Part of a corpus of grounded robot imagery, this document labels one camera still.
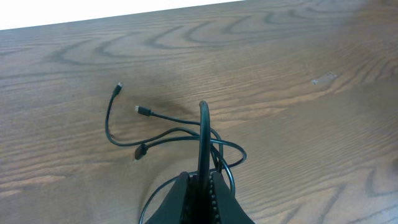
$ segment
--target cable strain relief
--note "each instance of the cable strain relief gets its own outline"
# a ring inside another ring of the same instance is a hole
[[[139,160],[142,157],[144,157],[144,155],[147,154],[147,151],[148,151],[148,146],[146,144],[141,144],[140,146],[138,146],[135,153],[136,160]]]
[[[136,106],[136,111],[137,113],[145,116],[152,116],[154,114],[152,110],[150,110],[149,108],[145,108],[143,106]]]
[[[118,83],[118,85],[116,85],[116,87],[113,90],[113,97],[116,97],[117,95],[119,95],[120,91],[122,90],[123,84],[121,82]]]

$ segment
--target cable connector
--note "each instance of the cable connector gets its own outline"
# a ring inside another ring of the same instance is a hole
[[[145,116],[152,116],[154,114],[154,112],[152,112],[149,108],[145,108],[143,106],[136,106],[136,111],[137,113]]]
[[[114,88],[113,90],[113,96],[117,96],[120,91],[122,90],[123,84],[121,82],[118,83],[118,85]]]
[[[146,144],[139,145],[135,153],[136,160],[139,160],[142,157],[144,157],[144,155],[147,154],[147,151],[148,151],[148,146]]]

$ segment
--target white wall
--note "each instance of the white wall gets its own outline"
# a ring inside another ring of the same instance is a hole
[[[240,0],[2,0],[0,30]]]

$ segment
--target black cable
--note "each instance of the black cable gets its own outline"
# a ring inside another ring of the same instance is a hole
[[[178,123],[182,123],[182,124],[194,124],[194,125],[199,125],[200,126],[200,122],[198,122],[198,121],[187,121],[187,120],[183,120],[183,119],[173,118],[173,117],[170,117],[170,116],[165,116],[165,115],[162,115],[162,114],[157,114],[155,112],[152,112],[150,116],[155,116],[157,118],[163,118],[163,119],[166,119],[166,120],[169,120],[169,121],[174,121],[174,122],[178,122]],[[210,128],[210,131],[211,131],[212,134],[214,134],[214,136],[217,139],[221,139],[221,136],[213,128]],[[222,156],[224,156],[224,148],[223,148],[222,144],[218,145],[218,150],[220,151],[220,154]],[[218,166],[216,166],[216,168],[217,168],[217,172],[221,173],[221,170],[223,169],[223,166],[222,165],[218,165]]]
[[[170,134],[172,132],[175,132],[175,131],[184,131],[184,132],[186,132],[188,134],[191,134],[191,135],[197,135],[197,136],[199,135],[196,132],[194,132],[194,131],[192,131],[190,129],[187,129],[187,128],[172,128],[172,129],[170,129],[168,131],[165,131],[164,133],[162,133],[160,135],[157,135],[155,137],[152,137],[152,138],[149,138],[149,139],[145,139],[145,140],[142,140],[142,141],[131,142],[131,143],[120,143],[120,142],[115,141],[112,138],[112,136],[111,136],[111,134],[109,132],[109,116],[111,114],[111,108],[112,108],[113,100],[119,94],[119,92],[121,90],[121,87],[122,87],[122,84],[119,83],[116,86],[115,90],[113,91],[111,100],[109,101],[108,110],[106,112],[106,118],[105,118],[105,135],[106,135],[106,137],[108,138],[108,140],[112,144],[117,145],[117,146],[121,146],[121,147],[138,146],[140,144],[145,144],[147,142],[151,142],[151,141],[155,141],[157,139],[160,139],[160,138],[162,138],[162,137],[164,137],[164,136],[166,136],[166,135],[168,135],[168,134]],[[146,115],[146,116],[153,115],[153,116],[156,116],[158,118],[163,118],[163,119],[167,119],[167,120],[170,120],[170,121],[175,121],[175,122],[182,123],[182,124],[200,125],[200,123],[196,122],[196,121],[185,121],[185,120],[182,120],[182,119],[172,118],[172,117],[169,117],[169,116],[164,116],[164,115],[161,115],[161,114],[153,113],[150,109],[147,109],[147,108],[144,108],[144,107],[141,107],[141,106],[136,106],[136,110],[140,114],[143,114],[143,115]],[[221,139],[220,135],[214,129],[211,128],[210,130],[215,135],[215,137],[217,139]],[[219,150],[220,150],[220,154],[223,156],[223,145],[222,144],[219,144]],[[215,167],[217,167],[217,171],[221,172],[223,166],[216,160],[215,155],[214,155],[213,152],[211,152],[211,157],[213,159],[213,163],[214,163]]]
[[[222,169],[226,170],[226,173],[228,175],[228,179],[229,179],[229,186],[230,186],[230,190],[231,190],[231,194],[233,196],[235,196],[235,183],[234,183],[234,178],[232,175],[232,172],[230,170],[230,168],[237,166],[239,164],[241,164],[242,162],[244,162],[246,160],[246,152],[244,151],[244,149],[233,143],[233,142],[229,142],[229,141],[224,141],[221,139],[220,135],[210,127],[210,117],[208,114],[208,107],[207,104],[203,101],[201,102],[200,106],[201,106],[201,122],[197,122],[197,121],[186,121],[186,120],[182,120],[182,119],[177,119],[177,118],[173,118],[173,117],[169,117],[169,116],[164,116],[161,114],[157,114],[155,112],[152,112],[150,109],[141,107],[141,106],[137,106],[136,107],[136,111],[139,114],[142,115],[146,115],[146,116],[155,116],[158,118],[163,118],[163,119],[167,119],[170,121],[175,121],[178,123],[183,123],[183,124],[194,124],[194,125],[200,125],[201,126],[201,133],[198,134],[190,129],[187,128],[172,128],[169,129],[167,131],[165,131],[164,133],[157,135],[153,138],[149,138],[149,139],[145,139],[142,141],[138,141],[138,142],[131,142],[131,143],[120,143],[115,141],[110,133],[109,133],[109,115],[110,115],[110,111],[111,111],[111,107],[113,104],[113,100],[114,98],[120,93],[122,88],[122,84],[118,83],[118,85],[115,87],[111,100],[109,101],[109,105],[108,105],[108,110],[106,112],[106,118],[105,118],[105,133],[106,133],[106,137],[108,138],[108,140],[117,145],[117,146],[136,146],[136,145],[140,145],[139,148],[136,150],[136,158],[137,158],[137,153],[139,155],[139,158],[141,158],[142,156],[144,156],[147,152],[147,150],[150,147],[154,147],[157,146],[159,144],[165,143],[165,142],[172,142],[172,141],[186,141],[186,140],[194,140],[194,141],[200,141],[200,146],[201,146],[201,152],[203,152],[203,154],[200,154],[200,159],[205,158],[206,156],[208,156],[208,153],[210,151],[210,154],[213,158],[213,163],[215,165],[214,169],[210,169],[209,170],[209,164],[208,164],[208,159],[206,164],[204,164],[205,166],[200,167],[200,164],[202,164],[201,160],[199,161],[199,166],[198,166],[198,171],[194,171],[194,172],[189,172],[189,175],[193,175],[193,174],[200,174],[200,172],[205,173],[204,176],[208,176],[208,174],[210,172],[220,172],[222,171]],[[176,132],[176,131],[183,131],[185,133],[188,133],[192,136],[180,136],[180,137],[172,137],[172,138],[166,138],[166,139],[160,139],[172,132]],[[213,133],[214,136],[216,137],[216,139],[212,139],[210,138],[210,133]],[[216,148],[214,147],[213,144],[218,144],[219,147],[219,151],[216,150]],[[242,154],[242,158],[240,160],[238,160],[237,162],[228,165],[227,162],[225,161],[225,159],[223,158],[223,145],[227,145],[227,146],[231,146],[236,148],[237,150],[239,150]],[[168,181],[166,181],[165,183],[163,183],[161,186],[159,186],[154,193],[152,193],[152,195],[149,197],[148,201],[146,202],[146,204],[144,205],[144,208],[142,209],[141,212],[141,216],[140,216],[140,220],[139,223],[142,224],[143,219],[144,219],[144,214],[145,211],[147,210],[148,205],[150,204],[150,201],[155,197],[155,195],[162,189],[164,188],[167,184],[173,182],[175,179],[177,179],[177,177],[174,177]]]

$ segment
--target wooden table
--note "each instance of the wooden table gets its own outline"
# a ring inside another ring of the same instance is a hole
[[[176,126],[135,105],[198,120],[209,103],[212,127],[248,153],[233,174],[256,223],[398,223],[397,66],[396,0],[244,1],[0,31],[1,223],[136,223],[155,188],[196,169],[197,142],[139,161],[108,142],[118,82],[120,141]]]

